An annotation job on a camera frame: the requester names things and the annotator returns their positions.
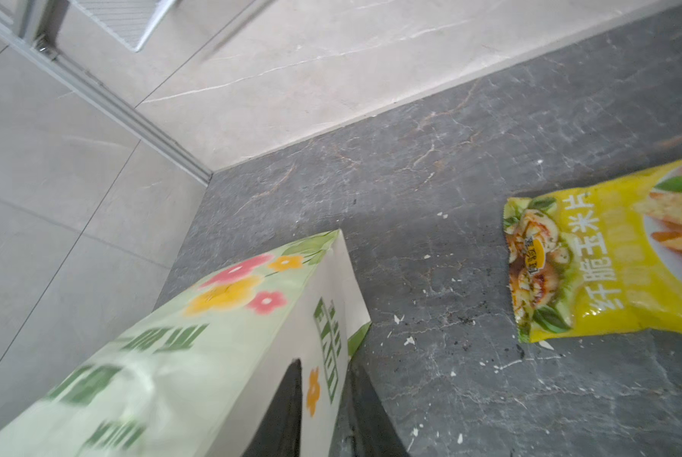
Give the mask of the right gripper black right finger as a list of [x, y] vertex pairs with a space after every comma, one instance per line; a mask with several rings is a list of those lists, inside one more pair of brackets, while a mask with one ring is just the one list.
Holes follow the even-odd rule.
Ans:
[[363, 365], [352, 360], [344, 393], [352, 455], [409, 457]]

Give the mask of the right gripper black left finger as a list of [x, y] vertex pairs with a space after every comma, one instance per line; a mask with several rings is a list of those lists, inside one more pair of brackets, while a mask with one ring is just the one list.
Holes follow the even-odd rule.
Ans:
[[299, 457], [303, 415], [302, 365], [291, 362], [243, 457]]

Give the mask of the floral paper gift bag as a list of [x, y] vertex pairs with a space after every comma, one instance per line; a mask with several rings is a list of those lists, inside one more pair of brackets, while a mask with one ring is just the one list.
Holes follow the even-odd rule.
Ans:
[[[371, 317], [341, 230], [214, 272], [0, 431], [0, 456], [239, 456], [285, 424], [325, 456]], [[281, 386], [295, 418], [264, 423]]]

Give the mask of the yellow green snack packet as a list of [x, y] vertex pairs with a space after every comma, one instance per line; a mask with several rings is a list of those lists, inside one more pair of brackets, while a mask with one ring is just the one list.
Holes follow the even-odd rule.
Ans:
[[682, 334], [682, 160], [503, 209], [519, 340]]

